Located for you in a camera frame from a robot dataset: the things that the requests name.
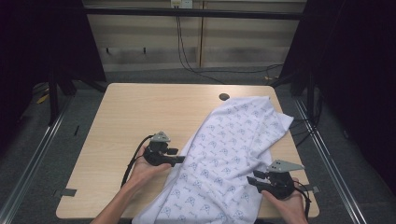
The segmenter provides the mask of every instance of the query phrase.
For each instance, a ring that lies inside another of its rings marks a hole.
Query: gray carpet
[[[238,68],[235,71],[257,71],[265,68]],[[267,78],[277,76],[280,68],[265,72],[241,74],[229,72],[204,73],[217,80],[202,77],[184,69],[107,73],[111,82],[146,82],[146,83],[202,83],[202,84],[238,84],[265,85]],[[61,220],[55,211],[60,201],[53,197],[56,189],[66,186],[69,176],[78,158],[84,140],[102,100],[103,94],[84,83],[76,82],[78,92],[71,99],[64,121],[56,133],[44,160],[35,174],[34,181],[28,189],[21,205],[13,218],[13,223],[88,223],[89,220]],[[300,119],[289,86],[276,88],[276,94],[285,114]],[[24,113],[15,138],[12,139],[7,152],[0,160],[0,206],[4,205],[9,193],[17,184],[24,167],[32,157],[41,137],[47,129],[50,117],[49,102],[41,105],[34,100]],[[396,200],[388,191],[372,167],[365,161],[353,140],[345,139],[344,127],[339,123],[330,108],[324,104],[318,130],[324,138],[332,158],[335,160],[347,185],[355,196],[368,223],[394,223],[396,220]],[[295,143],[305,136],[307,129],[299,121],[293,122],[290,131]],[[318,186],[320,192],[315,196],[320,208],[318,217],[311,218],[310,223],[353,223],[344,203],[332,182],[314,142],[306,138],[298,151],[306,167],[306,173],[312,185]],[[283,223],[282,220],[270,220]]]

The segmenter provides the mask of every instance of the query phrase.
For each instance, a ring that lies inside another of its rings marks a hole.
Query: forearm
[[[138,186],[133,182],[125,184],[106,208],[91,222],[98,223],[118,223],[122,213],[129,204],[129,201],[137,192]]]

